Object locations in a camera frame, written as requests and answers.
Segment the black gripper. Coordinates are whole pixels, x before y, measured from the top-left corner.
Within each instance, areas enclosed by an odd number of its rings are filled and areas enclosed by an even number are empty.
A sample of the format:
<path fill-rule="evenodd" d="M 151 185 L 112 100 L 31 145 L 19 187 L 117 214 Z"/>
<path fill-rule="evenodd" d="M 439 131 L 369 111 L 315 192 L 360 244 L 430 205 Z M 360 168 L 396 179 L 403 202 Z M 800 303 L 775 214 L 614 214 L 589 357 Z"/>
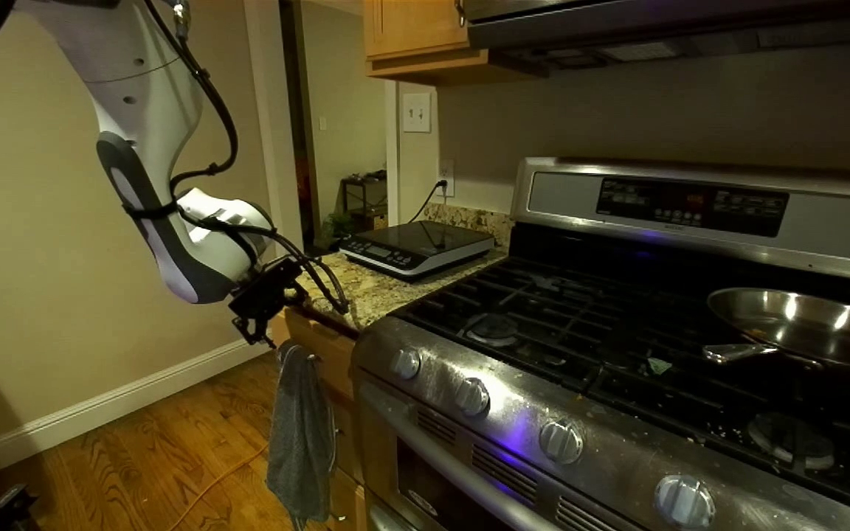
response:
<path fill-rule="evenodd" d="M 300 266 L 294 258 L 278 258 L 257 267 L 231 295 L 233 323 L 244 342 L 266 342 L 269 322 L 291 301 L 303 297 L 298 285 Z"/>

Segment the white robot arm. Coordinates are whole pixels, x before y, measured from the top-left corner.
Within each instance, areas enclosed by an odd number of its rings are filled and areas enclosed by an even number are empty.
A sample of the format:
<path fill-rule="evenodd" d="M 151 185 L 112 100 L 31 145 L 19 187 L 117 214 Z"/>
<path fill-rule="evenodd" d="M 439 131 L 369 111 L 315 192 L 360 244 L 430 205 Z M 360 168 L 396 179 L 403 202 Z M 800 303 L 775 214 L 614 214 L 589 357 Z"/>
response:
<path fill-rule="evenodd" d="M 0 0 L 0 30 L 12 10 L 37 21 L 87 89 L 96 162 L 161 283 L 188 303 L 225 301 L 244 342 L 269 342 L 298 249 L 257 202 L 179 192 L 239 154 L 231 109 L 188 47 L 188 0 Z"/>

